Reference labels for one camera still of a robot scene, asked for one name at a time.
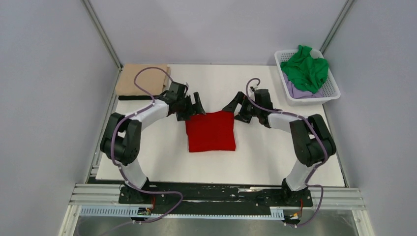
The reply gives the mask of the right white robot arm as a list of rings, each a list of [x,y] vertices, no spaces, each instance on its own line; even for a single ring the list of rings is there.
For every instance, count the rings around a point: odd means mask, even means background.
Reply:
[[[279,194],[283,203],[290,206],[301,201],[312,175],[336,153],[335,142],[323,117],[319,114],[303,117],[275,109],[268,89],[254,90],[253,96],[239,91],[223,111],[234,113],[238,105],[241,108],[234,116],[236,120],[249,123],[252,118],[257,118],[266,128],[291,134],[297,160],[283,179]]]

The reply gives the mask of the red t shirt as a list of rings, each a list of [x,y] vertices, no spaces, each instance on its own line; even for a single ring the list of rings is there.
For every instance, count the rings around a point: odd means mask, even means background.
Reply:
[[[234,114],[226,111],[194,115],[185,122],[189,152],[235,151]]]

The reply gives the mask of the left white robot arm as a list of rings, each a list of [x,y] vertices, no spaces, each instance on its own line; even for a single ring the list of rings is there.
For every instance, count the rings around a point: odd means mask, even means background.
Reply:
[[[140,110],[127,115],[112,113],[109,117],[100,151],[117,166],[125,186],[132,189],[131,195],[139,203],[147,202],[150,195],[155,193],[150,190],[149,178],[137,160],[142,132],[172,114],[177,121],[206,114],[199,93],[189,95],[187,92],[188,85],[172,82],[160,95],[152,95],[151,103]]]

